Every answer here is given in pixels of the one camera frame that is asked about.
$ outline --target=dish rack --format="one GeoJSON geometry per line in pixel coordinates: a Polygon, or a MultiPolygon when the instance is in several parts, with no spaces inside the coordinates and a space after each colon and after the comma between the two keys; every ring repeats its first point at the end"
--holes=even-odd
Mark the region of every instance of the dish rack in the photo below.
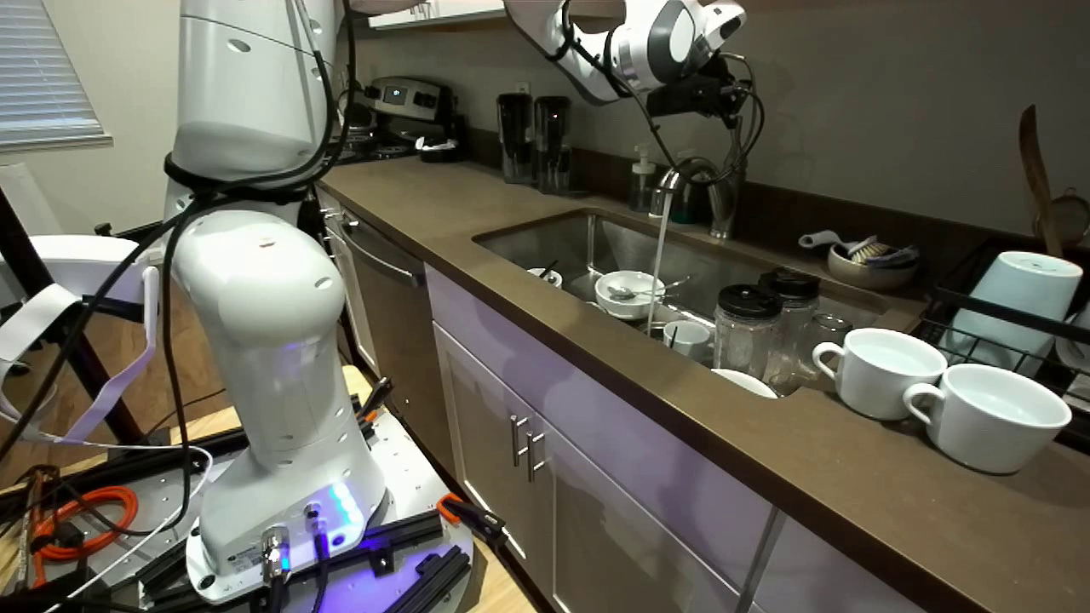
{"type": "Polygon", "coordinates": [[[1010,309],[1001,302],[985,302],[954,291],[930,291],[928,296],[928,309],[921,318],[917,338],[930,339],[933,347],[939,347],[947,354],[950,364],[989,364],[977,361],[973,354],[982,354],[982,345],[1000,347],[1001,354],[1012,359],[1012,372],[1022,372],[1030,379],[1036,379],[1039,385],[1053,387],[1071,407],[1072,407],[1072,422],[1056,436],[1056,443],[1072,446],[1081,453],[1090,453],[1090,329],[1086,326],[1072,326],[1072,322],[1056,322],[1036,313],[1022,313],[1022,309],[1010,309]],[[994,319],[1010,319],[1020,326],[1034,326],[1034,329],[1046,329],[1053,338],[1053,345],[1046,347],[1046,354],[1030,354],[1020,351],[1012,345],[1001,339],[985,339],[972,329],[954,326],[954,318],[962,309],[972,313],[985,313],[994,319]],[[1086,345],[1086,364],[1067,364],[1056,354],[1056,345],[1086,345]]]}

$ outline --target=cup handle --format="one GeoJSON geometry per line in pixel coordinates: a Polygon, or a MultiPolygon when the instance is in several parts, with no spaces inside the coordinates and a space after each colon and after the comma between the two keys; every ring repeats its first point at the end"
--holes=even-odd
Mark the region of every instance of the cup handle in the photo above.
{"type": "Polygon", "coordinates": [[[818,347],[816,347],[816,364],[818,364],[818,372],[826,375],[826,379],[837,379],[837,372],[829,364],[829,359],[837,359],[837,361],[845,361],[845,347],[842,345],[829,345],[829,339],[822,339],[818,347]]]}
{"type": "Polygon", "coordinates": [[[903,403],[906,403],[906,407],[912,411],[912,420],[921,420],[922,427],[930,427],[930,414],[917,405],[921,399],[930,399],[933,405],[945,405],[945,403],[947,403],[947,393],[939,393],[939,387],[933,387],[933,385],[922,385],[922,381],[917,381],[917,385],[909,385],[909,387],[903,393],[903,403]]]}

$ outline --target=red wire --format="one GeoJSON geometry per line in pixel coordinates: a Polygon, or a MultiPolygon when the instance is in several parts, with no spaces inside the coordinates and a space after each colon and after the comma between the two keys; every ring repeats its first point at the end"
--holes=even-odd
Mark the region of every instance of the red wire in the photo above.
{"type": "Polygon", "coordinates": [[[34,527],[34,540],[47,540],[47,544],[34,556],[37,585],[43,582],[43,564],[47,564],[47,561],[83,561],[83,557],[91,557],[97,550],[117,544],[117,539],[124,539],[124,532],[129,532],[129,524],[138,522],[138,515],[141,515],[141,498],[138,498],[129,487],[99,487],[99,491],[88,491],[88,494],[83,494],[79,499],[70,499],[65,507],[58,507],[54,519],[47,519],[47,522],[42,522],[42,524],[34,527]],[[72,522],[72,519],[79,519],[84,507],[105,507],[105,505],[118,505],[118,507],[124,507],[124,519],[113,522],[117,527],[84,539],[79,549],[54,544],[54,539],[58,539],[58,522],[72,522]]]}

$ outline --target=coffee maker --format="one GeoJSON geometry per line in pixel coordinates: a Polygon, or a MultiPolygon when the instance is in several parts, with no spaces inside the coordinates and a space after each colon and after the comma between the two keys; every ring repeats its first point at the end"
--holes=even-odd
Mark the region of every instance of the coffee maker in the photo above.
{"type": "Polygon", "coordinates": [[[467,118],[452,112],[452,93],[431,77],[390,76],[353,94],[343,112],[348,135],[339,162],[424,155],[458,160],[467,118]]]}

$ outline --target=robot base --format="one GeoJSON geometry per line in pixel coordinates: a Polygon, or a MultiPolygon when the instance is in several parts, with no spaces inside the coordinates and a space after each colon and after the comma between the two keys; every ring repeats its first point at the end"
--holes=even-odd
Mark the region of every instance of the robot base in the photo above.
{"type": "MultiPolygon", "coordinates": [[[[436,476],[431,459],[417,451],[417,443],[401,429],[401,422],[393,420],[390,411],[376,422],[372,459],[377,463],[377,469],[390,482],[383,522],[401,522],[401,519],[432,512],[440,505],[440,498],[447,494],[447,482],[436,476]]],[[[292,549],[292,573],[314,570],[309,539],[292,540],[292,544],[298,544],[292,549]]],[[[360,532],[353,532],[353,539],[343,539],[341,544],[330,540],[330,557],[339,557],[359,544],[360,544],[360,532]]],[[[440,550],[440,549],[447,550],[451,544],[459,544],[474,557],[474,535],[464,524],[447,527],[443,540],[424,544],[424,550],[417,550],[417,557],[424,557],[426,550],[440,550]]],[[[185,556],[189,556],[189,580],[190,580],[193,591],[202,591],[202,598],[208,598],[213,605],[243,598],[243,595],[259,591],[266,585],[264,561],[239,570],[239,573],[216,574],[208,564],[208,550],[206,550],[198,527],[190,527],[185,556]]],[[[385,609],[417,582],[411,564],[417,564],[411,550],[405,550],[401,570],[394,574],[376,580],[372,573],[353,573],[343,582],[352,582],[352,591],[359,591],[359,595],[352,595],[353,603],[367,598],[364,609],[376,609],[376,605],[385,609]]],[[[447,605],[440,605],[440,609],[458,609],[464,591],[467,591],[467,582],[459,582],[451,591],[447,605]]]]}

